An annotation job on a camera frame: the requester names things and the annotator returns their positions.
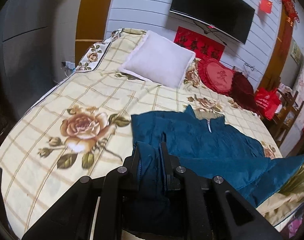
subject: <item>cable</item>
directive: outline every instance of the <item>cable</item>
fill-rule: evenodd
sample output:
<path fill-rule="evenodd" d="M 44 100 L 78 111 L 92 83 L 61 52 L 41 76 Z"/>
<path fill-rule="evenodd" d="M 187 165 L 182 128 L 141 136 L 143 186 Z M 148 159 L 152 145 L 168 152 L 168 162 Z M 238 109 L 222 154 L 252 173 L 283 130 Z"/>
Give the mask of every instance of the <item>cable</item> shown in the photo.
<path fill-rule="evenodd" d="M 219 31 L 212 31 L 208 26 L 206 26 L 207 29 L 208 29 L 208 31 L 206 32 L 205 29 L 202 28 L 202 26 L 198 25 L 198 24 L 195 22 L 195 20 L 193 20 L 193 22 L 194 22 L 194 24 L 195 24 L 196 26 L 198 26 L 199 28 L 201 28 L 201 29 L 204 31 L 204 34 L 205 34 L 205 35 L 207 35 L 207 34 L 209 34 L 209 33 L 213 33 L 213 35 L 214 35 L 215 37 L 217 37 L 225 46 L 227 46 L 231 51 L 233 51 L 233 52 L 235 53 L 235 55 L 237 55 L 237 58 L 238 58 L 238 59 L 240 59 L 240 60 L 242 60 L 242 61 L 244 62 L 244 66 L 249 67 L 252 71 L 257 71 L 257 72 L 260 73 L 262 76 L 264 76 L 259 70 L 257 70 L 257 69 L 255 68 L 255 66 L 251 66 L 249 63 L 247 63 L 245 60 L 243 60 L 239 54 L 237 54 L 233 49 L 231 49 L 231 47 L 230 47 L 225 41 L 221 40 L 220 37 L 218 37 L 218 36 L 215 34 L 215 33 L 219 32 Z"/>

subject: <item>red flag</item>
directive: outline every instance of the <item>red flag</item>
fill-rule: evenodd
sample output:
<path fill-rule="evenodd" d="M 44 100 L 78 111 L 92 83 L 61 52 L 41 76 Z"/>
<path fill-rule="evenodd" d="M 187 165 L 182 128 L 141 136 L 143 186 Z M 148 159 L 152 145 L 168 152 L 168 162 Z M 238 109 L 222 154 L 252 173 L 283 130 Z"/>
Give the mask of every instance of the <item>red flag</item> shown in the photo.
<path fill-rule="evenodd" d="M 272 12 L 272 2 L 270 0 L 261 0 L 260 9 L 263 12 L 271 13 Z"/>

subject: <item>metal screw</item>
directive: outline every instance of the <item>metal screw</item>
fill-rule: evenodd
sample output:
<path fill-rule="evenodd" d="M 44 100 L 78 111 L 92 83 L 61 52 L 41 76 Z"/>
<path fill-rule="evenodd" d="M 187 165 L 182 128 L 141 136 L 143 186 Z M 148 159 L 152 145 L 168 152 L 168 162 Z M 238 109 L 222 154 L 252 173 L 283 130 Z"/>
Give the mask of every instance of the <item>metal screw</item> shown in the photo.
<path fill-rule="evenodd" d="M 125 173 L 127 170 L 128 170 L 128 169 L 127 169 L 126 167 L 124 167 L 124 166 L 121 166 L 121 167 L 118 167 L 118 168 L 117 168 L 117 171 L 118 171 L 119 173 Z"/>
<path fill-rule="evenodd" d="M 216 182 L 217 184 L 221 184 L 224 179 L 221 176 L 215 176 L 214 178 L 214 182 Z"/>
<path fill-rule="evenodd" d="M 178 166 L 178 167 L 176 167 L 176 171 L 178 173 L 184 173 L 186 171 L 186 168 L 183 166 Z"/>
<path fill-rule="evenodd" d="M 82 177 L 80 177 L 80 182 L 81 183 L 87 183 L 87 182 L 89 182 L 89 180 L 90 180 L 89 176 L 82 176 Z"/>

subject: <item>flat-screen tv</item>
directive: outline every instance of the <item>flat-screen tv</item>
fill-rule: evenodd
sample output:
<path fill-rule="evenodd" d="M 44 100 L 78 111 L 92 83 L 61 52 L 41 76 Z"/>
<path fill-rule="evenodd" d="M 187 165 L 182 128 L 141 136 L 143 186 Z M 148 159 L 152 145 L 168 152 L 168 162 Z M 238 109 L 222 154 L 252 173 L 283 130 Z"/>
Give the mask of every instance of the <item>flat-screen tv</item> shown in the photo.
<path fill-rule="evenodd" d="M 255 10 L 242 0 L 173 0 L 170 12 L 199 21 L 245 44 Z"/>

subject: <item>red pillow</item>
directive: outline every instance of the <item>red pillow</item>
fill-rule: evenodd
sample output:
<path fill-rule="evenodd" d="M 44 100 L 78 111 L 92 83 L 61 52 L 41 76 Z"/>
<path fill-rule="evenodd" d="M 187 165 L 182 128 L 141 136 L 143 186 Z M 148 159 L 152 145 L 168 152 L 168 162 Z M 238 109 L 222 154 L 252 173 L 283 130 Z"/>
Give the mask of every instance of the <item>red pillow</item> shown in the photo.
<path fill-rule="evenodd" d="M 228 96 L 235 71 L 214 58 L 201 60 L 198 63 L 199 77 L 204 85 L 216 93 Z"/>

